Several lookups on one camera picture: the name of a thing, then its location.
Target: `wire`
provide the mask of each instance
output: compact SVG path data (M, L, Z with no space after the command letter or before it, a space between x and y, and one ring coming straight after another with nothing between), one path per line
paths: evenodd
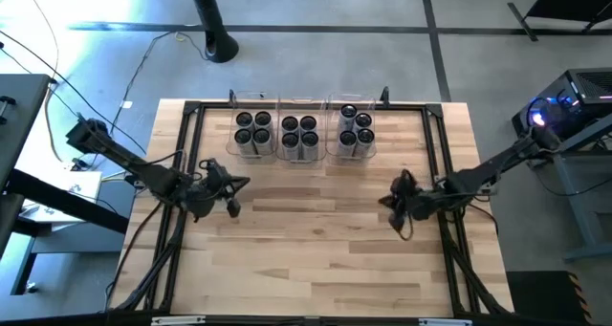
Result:
M580 195L580 194L583 194L583 193L589 192L589 191L594 190L594 189L596 189L596 188L598 188L598 187L600 187L600 186L603 186L603 185L606 185L606 184L608 184L608 183L612 182L612 178L608 178L608 179L606 179L606 180L604 180L604 181L602 181L602 182L600 182L600 183L598 183L598 184L595 184L595 185L592 185L591 187L585 188L585 189L584 189L584 190L582 190L582 191L577 191L577 192L573 192L573 193L560 193L560 192L556 192L556 191L554 191L552 188L548 187L548 186L547 186L547 185L544 183L544 181L542 181L542 177L540 177L540 175L538 174L538 172L535 172L535 176L536 176L536 177L537 177L537 179L539 180L539 183L540 183L540 184L542 184L542 186L543 186L543 187L544 187L544 188L545 188L545 189L546 189L548 192L550 192L550 193L552 193L552 194L554 194L554 195L556 195L556 196L559 196L559 197L572 197L572 196L578 196L578 195Z
M31 71L29 71L29 70L28 70L28 68L24 67L24 66L23 66L21 63L19 63L19 61L18 61L18 60L17 60L15 57L11 56L11 54L7 53L7 52L6 52L4 49L0 49L0 50L2 50L2 52L3 52L5 55L7 55L8 57L10 57L10 58L11 58L11 59L12 59L12 60L15 62L15 63L17 63L17 65L18 65L19 67L21 67L21 69L25 70L25 71L26 71L26 72L28 72L29 74L31 74L31 73L32 73Z
M28 74L32 74L32 72L31 72L30 70L28 70L26 67L24 67L24 66L23 66L21 63L19 63L19 61L18 61L18 60L17 60L15 57L13 57L11 54L7 53L7 52L6 52L4 49L0 49L0 50L1 50L1 51L2 51L2 52L5 54L5 55L7 55L7 56L8 56L10 59L12 59L12 60L13 60L15 63L17 63L17 65L18 65L19 67L21 67L21 69L25 70L25 71L26 71ZM77 118L78 118L77 113L76 113L76 112L75 112L75 111L74 111L74 110L73 110L73 109L72 109L70 106L68 106L68 104L67 104L67 103L64 101L64 99L63 99L63 98L61 98L61 97L60 97L60 96L59 96L59 95L58 95L58 94L55 92L55 90L56 90L56 89L57 89L57 87L55 87L55 89L53 89L53 90L50 88L49 90L51 91L51 94L52 94L52 95L56 96L56 97L57 97L57 99L58 99L58 100L59 100L59 101L60 101L62 104L64 104L64 106L66 106L66 108L68 109L68 111L70 111L70 113L72 113L73 115L75 115L75 117L77 117ZM50 137L52 137L52 138L51 138L51 140L52 140L52 143L53 143L53 136L51 135L51 128L49 128L49 136L50 136Z
M19 42L18 40L16 40L15 38L11 37L10 35L6 34L4 31L0 30L0 33L3 34L6 38L10 39L11 41L13 41L14 43L16 43L17 45L19 45L20 47L24 48L25 50L27 50L30 54L34 55L36 58L38 58L39 61L41 61L43 64L45 64L47 67L49 67L50 69L52 69L53 67L51 65L49 65L49 63L47 63L44 59L42 59L38 54L36 54L35 52L33 52L32 50L30 50L28 47L26 47L25 45L21 44L21 42ZM83 100L83 102L85 102L85 104L87 104L87 106L89 106L89 108L94 111L94 113L96 113L98 116L100 116L103 120L106 120L108 123L111 123L111 121L106 118L105 116L103 116L100 112L98 112L98 110L87 100L87 98L85 98L83 96L83 94L81 94L78 89L73 86L72 83L70 83L70 81L68 81L68 79L66 79L66 77L64 77L62 74L60 74L58 71L56 71L54 69L54 72L57 74L57 76L59 76L59 78L61 78L64 82L66 82L66 84L68 86L70 86L70 88L75 91L75 93L78 95L79 98L81 98ZM123 134L125 135L125 137L127 137L130 141L132 141L134 144L136 144L140 150L146 154L146 150L144 150L144 148L142 148L142 146L136 142L136 140L134 140L134 138L132 138L131 136L129 136L127 133L125 133L123 130L121 130L118 126L116 126L117 129Z
M475 199L476 201L478 201L478 202L488 203L488 202L490 202L490 201L491 201L491 196L487 196L487 199L480 199L480 198L478 198L478 197L474 196L474 199Z
M410 233L408 236L404 236L400 231L396 230L400 238L404 241L410 241L412 239L412 235L414 235L414 226L412 225L412 216L408 213L408 224L410 225Z
M202 179L204 179L204 176L203 176L203 175L202 175L202 173L200 173L200 172L193 172L193 173L191 174L191 177L193 178L193 181L194 181L194 182L199 182L199 181L201 181Z
M116 214L118 214L118 215L119 215L119 213L117 212L117 210L116 210L116 209L115 209L113 206L111 206L111 205L110 205L108 202L106 202L106 201L104 201L104 200L102 200L102 199L100 199L100 198L90 197L90 196L85 196L85 195L82 195L82 194L80 194L80 193L76 193L76 192L73 192L73 191L68 191L68 193L72 193L72 194L74 194L74 195L76 195L76 196L78 196L78 197L83 197L83 198L93 199L93 200L95 200L96 202L103 202L104 204L108 205L108 207L110 207L110 208L111 208L111 210L113 210L113 211L114 211Z
M2 52L4 54L6 54L8 57L10 57L15 63L17 63L17 65L19 65L23 70L25 70L26 72L28 72L29 74L32 74L31 71L29 71L26 67L24 67L21 63L19 63L19 61L17 59L15 59L15 57L13 57L12 55L10 55L9 53L7 53L6 51L4 51L4 49L0 49L2 50ZM49 92L48 95L45 97L45 107L47 107L49 101L51 100L51 96L55 96L59 102L61 102L64 106L66 106L66 108L68 109L68 111L70 111L70 113L73 114L73 116L75 116L75 118L79 119L78 114L75 112L75 110L73 110L70 106L68 106L68 104L66 103L66 101L64 101L64 99L62 97L60 97L57 92L55 91L57 89L57 87L55 87L54 89L52 89L51 87L49 87ZM55 150L55 144L54 144L54 137L53 137L53 133L51 130L51 123L49 122L49 112L48 109L45 108L45 121L47 123L47 131L49 132L49 140L50 140L50 145L51 145L51 149L54 153L55 158L62 162L62 160L59 158L59 155L57 154L56 150ZM83 154L80 157L77 158L77 160L81 160L85 155L87 154ZM96 168L94 167L94 163L96 162L96 159L98 158L98 154L96 154L96 156L94 157L94 159L92 160L92 163L89 164L89 169L93 169Z
M38 8L38 11L40 12L40 15L42 15L43 19L47 23L47 27L49 28L49 32L51 33L51 37L54 39L54 44L55 44L55 68L54 68L54 73L51 76L51 79L55 80L55 71L57 71L57 67L59 65L59 45L57 45L57 37L55 37L54 29L51 26L51 23L49 22L49 19L47 18L47 15L45 15L45 12L40 8L40 5L38 5L38 2L36 2L36 0L32 0L32 1L34 2L36 7ZM51 150L54 153L55 158L58 161L62 162L62 160L61 160L61 158L59 158L59 154L57 154L57 150L55 148L54 137L53 137L53 134L51 132L51 122L49 121L49 101L51 101L51 96L52 95L53 94L50 94L50 95L48 95L45 98L45 102L44 102L44 106L43 106L43 108L44 108L44 115L45 115L45 122L47 124L47 130L49 131Z
M59 64L59 46L57 45L57 38L55 37L54 29L51 27L51 23L49 22L49 19L47 19L47 15L45 15L45 12L42 11L42 9L40 8L40 6L38 5L38 2L36 2L36 0L32 0L32 1L34 2L36 7L38 8L38 11L40 12L40 15L42 15L43 19L45 19L45 22L47 23L47 27L49 28L49 32L51 32L51 36L54 39L54 43L55 43L55 68L52 68L53 71L54 71L54 74L53 74L53 76L51 76L51 78L55 78L55 74L56 74L56 71L57 71L57 65Z
M161 159L158 159L158 160L155 160L155 161L152 161L152 162L148 162L148 163L135 163L135 165L148 166L148 165L155 164L155 163L161 163L161 162L166 161L166 160L168 160L168 159L170 159L170 158L172 158L174 156L177 156L179 153L183 153L183 152L184 152L183 149L179 149L179 150L175 151L172 154L168 154L168 155L164 156Z
M148 49L146 49L146 51L144 52L144 55L142 56L141 63L138 65L138 68L136 68L136 72L134 72L134 75L130 79L130 82L127 84L127 87L125 88L125 93L123 94L123 99L121 100L121 105L120 105L119 109L117 110L117 114L115 115L115 118L113 119L113 123L111 124L111 131L110 131L111 135L113 134L113 131L115 130L117 121L119 120L119 116L121 114L121 111L123 110L123 104L127 101L127 96L130 93L130 90L132 89L132 87L134 86L134 81L136 80L136 77L138 76L138 74L141 72L141 70L142 70L142 68L144 66L144 62L146 61L147 58L149 58L149 56L151 55L151 52L153 52L153 48L155 47L155 44L157 44L157 41L162 39L162 38L164 38L165 36L167 36L169 34L172 34L172 33L175 33L175 32L164 33L162 35L156 36L155 38L153 38L151 40L151 43L149 44ZM191 38L191 36L189 36L186 33L176 32L174 34L174 37L178 41L184 41L184 39L179 39L177 37L178 34L180 34L180 35L186 37L187 39L189 39L189 42L191 43L191 46L193 46L198 51L198 53L200 54L200 57L204 61L208 61L208 59L206 59L204 57L204 54L202 53L202 50L200 50L200 48L198 48L198 46L195 45L195 43L193 42L193 39Z
M486 215L487 215L487 217L489 217L489 218L490 218L490 219L493 221L493 223L495 224L495 233L496 233L497 235L499 235L499 227L498 227L498 225L497 225L497 220L495 220L495 217L494 217L493 215L491 215L491 214L490 214L488 211L486 211L484 208L482 208L482 207L480 207L480 206L475 206L475 205L473 205L472 203L469 203L469 204L468 204L468 206L471 206L471 207L475 208L476 210L478 210L478 211L480 211L480 212L482 212L482 213L486 214Z
M162 202L157 203L157 205L153 208L153 210L151 210L151 212L144 218L144 220L142 220L142 223L139 224L138 228L136 228L136 231L134 232L134 236L132 236L132 239L127 245L127 248L125 249L125 254L121 258L121 261L119 262L119 265L117 266L117 272L115 272L115 277L113 278L111 283L108 286L106 286L106 289L104 291L105 293L104 311L108 309L108 299L110 298L110 295L113 294L113 291L115 290L115 284L117 284L117 280L119 279L121 270L123 270L123 265L125 264L125 258L127 258L127 255L130 253L130 251L134 247L134 244L136 243L136 239L138 239L138 236L141 233L141 231L144 229L144 226L149 222L149 220L153 217L153 215L157 213L157 211L160 209L161 206L162 206Z
M532 101L529 103L529 106L527 106L527 111L525 112L525 121L526 121L526 122L525 122L525 125L526 125L528 128L533 127L533 126L531 125L531 122L529 121L529 113L532 111L532 108L533 108L533 107L536 105L536 102L538 102L538 101L544 101L544 102L548 103L548 101L547 101L545 98L543 98L543 97L536 97L536 98L534 98L534 99L533 99L533 100L532 100Z

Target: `clear plastic container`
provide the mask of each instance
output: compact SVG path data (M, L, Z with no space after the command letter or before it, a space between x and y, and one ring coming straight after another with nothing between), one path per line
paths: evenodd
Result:
M337 162L359 162L376 155L376 100L370 96L332 94L327 103L325 148ZM371 133L361 133L369 129ZM359 141L368 138L370 142Z
M288 163L322 161L327 154L326 100L302 97L280 98L277 110L276 157ZM317 140L316 146L308 145L308 142L312 143L314 140Z
M228 153L254 162L273 162L276 158L278 97L266 92L230 92L229 97L232 107L226 144ZM266 131L260 129L268 132L267 141L257 141L265 139L262 135Z

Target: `concrete floor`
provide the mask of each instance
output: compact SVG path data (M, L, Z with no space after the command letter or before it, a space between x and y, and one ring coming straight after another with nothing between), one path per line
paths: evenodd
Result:
M191 0L37 0L59 41L59 71L102 114L113 117L125 85L149 41L159 33L75 32L78 21L158 24L199 22ZM506 3L526 11L535 0L432 0L439 27L517 28ZM422 0L218 0L228 25L426 26ZM30 0L2 0L3 31L55 60L53 41ZM576 28L580 23L534 20L534 27ZM597 28L610 28L610 22ZM202 45L201 33L190 34ZM160 98L226 98L228 89L264 90L284 96L324 98L332 92L378 94L393 100L440 101L427 34L397 33L233 33L239 55L216 65L203 62L187 42L168 36L158 43L139 75L119 125L146 146ZM47 72L10 42L6 50L35 72ZM510 117L564 70L610 66L612 36L441 35L440 44L452 101L467 102L481 158L515 140ZM0 54L0 73L20 68ZM85 117L93 114L64 86L58 93ZM55 143L62 159L77 153L64 143L74 117L51 102ZM118 141L137 152L134 144ZM106 172L116 168L104 163ZM550 176L548 181L555 182ZM525 165L504 175L492 198L507 271L567 270L576 273L595 322L612 324L612 258L565 265L561 257L581 244L564 198L548 194ZM39 258L33 280L41 293L8 296L18 253L27 239L14 236L0 262L0 318L94 313L116 267L117 254L53 254Z

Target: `metal bracket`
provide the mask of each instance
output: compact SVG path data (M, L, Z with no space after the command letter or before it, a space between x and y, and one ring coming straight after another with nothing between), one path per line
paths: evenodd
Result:
M382 105L384 106L385 109L389 108L389 87L388 86L384 86L384 88L382 89L382 94L381 94L381 101L382 101Z
M183 106L183 114L190 115L195 110L200 107L200 101L185 101L185 106Z
M2 117L2 115L4 115L4 112L7 110L7 106L14 106L17 102L11 97L2 96L0 97L0 103L2 103L2 106L0 106L0 125L4 125L7 123L7 119Z
M440 319L440 318L421 318L421 326L471 326L471 320Z
M435 104L426 104L425 105L425 109L433 116L435 116L436 118L442 118L444 116L444 112L442 112L442 105L435 103Z
M151 326L199 325L206 323L206 315L159 316L153 317Z

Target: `wooden table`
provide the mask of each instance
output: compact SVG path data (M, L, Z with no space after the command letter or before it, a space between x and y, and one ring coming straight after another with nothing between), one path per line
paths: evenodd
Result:
M184 102L161 100L149 160L174 150ZM478 165L467 104L443 107L454 168ZM230 219L223 203L197 224L189 217L172 314L451 316L435 217L415 222L413 239L403 242L387 224L389 211L377 204L403 167L423 187L430 186L419 113L377 113L378 153L366 169L336 165L330 158L309 168L281 161L243 163L226 151L230 119L231 110L206 111L198 160L214 157L230 174L251 177L251 182L238 194L239 218ZM490 210L488 204L475 203ZM124 246L155 205L152 197L137 199ZM160 219L158 213L145 226L130 252L114 305L149 268ZM475 271L511 310L493 223L470 207L464 222ZM158 302L165 276L164 269ZM462 301L468 306L465 280L458 277Z

